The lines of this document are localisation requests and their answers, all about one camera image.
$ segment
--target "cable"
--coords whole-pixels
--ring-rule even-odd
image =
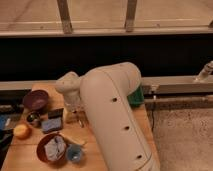
[[[157,99],[157,96],[156,95],[153,95],[153,105],[152,105],[152,111],[151,111],[151,117],[152,117],[152,132],[154,131],[154,127],[155,127],[155,115],[154,115],[154,111],[156,109],[156,99]]]

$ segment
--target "purple bowl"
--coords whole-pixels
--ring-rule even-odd
[[[34,90],[27,93],[23,98],[23,105],[30,111],[41,110],[48,103],[49,95],[44,90]]]

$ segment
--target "small object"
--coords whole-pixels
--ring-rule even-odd
[[[47,134],[52,131],[58,131],[62,129],[61,118],[48,119],[41,123],[42,131]]]
[[[36,153],[37,153],[37,157],[39,158],[39,160],[41,160],[42,162],[48,163],[48,164],[56,164],[57,162],[59,162],[65,152],[66,152],[66,144],[65,144],[65,148],[62,150],[61,147],[60,148],[60,155],[58,155],[57,159],[54,161],[51,161],[47,158],[46,152],[45,152],[45,146],[47,145],[48,142],[50,142],[54,137],[61,137],[63,139],[63,137],[59,134],[59,133],[52,133],[52,134],[48,134],[46,136],[44,136],[40,142],[38,143],[37,149],[36,149]]]
[[[32,112],[27,116],[27,122],[34,126],[39,127],[41,125],[41,120],[37,112]]]
[[[76,144],[70,144],[69,147],[66,150],[66,158],[67,160],[78,163],[81,161],[83,156],[83,151],[81,149],[81,146]]]
[[[48,103],[49,95],[44,90],[34,90],[27,93],[23,98],[23,105],[30,111],[43,109]]]
[[[49,119],[52,119],[52,118],[62,117],[63,111],[64,111],[63,108],[55,109],[55,110],[49,111],[49,112],[48,112],[48,118],[49,118]]]
[[[61,136],[53,137],[45,146],[45,154],[50,161],[56,161],[64,153],[66,144]]]
[[[72,135],[66,135],[64,133],[60,133],[61,136],[63,136],[68,142],[73,143],[73,144],[77,144],[79,146],[84,146],[86,144],[85,140],[80,139],[79,137],[74,137]]]
[[[25,139],[30,135],[30,128],[26,124],[18,124],[14,128],[13,134],[18,139]]]
[[[69,112],[66,108],[64,108],[64,111],[63,111],[63,121],[66,122],[66,123],[71,123],[72,122],[72,113]]]

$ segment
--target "blue cloth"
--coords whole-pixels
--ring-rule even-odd
[[[61,117],[55,119],[48,119],[41,123],[43,133],[47,134],[51,131],[58,131],[62,129]]]
[[[0,130],[4,130],[7,119],[8,119],[7,115],[0,115]]]

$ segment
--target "blue object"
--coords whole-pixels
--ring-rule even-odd
[[[83,151],[81,149],[81,146],[76,144],[70,144],[69,147],[66,150],[66,158],[67,160],[78,163],[81,161],[83,156]]]
[[[0,130],[4,130],[8,118],[7,115],[0,115]]]
[[[43,133],[47,134],[52,131],[58,131],[62,129],[61,117],[55,119],[48,119],[41,123]]]

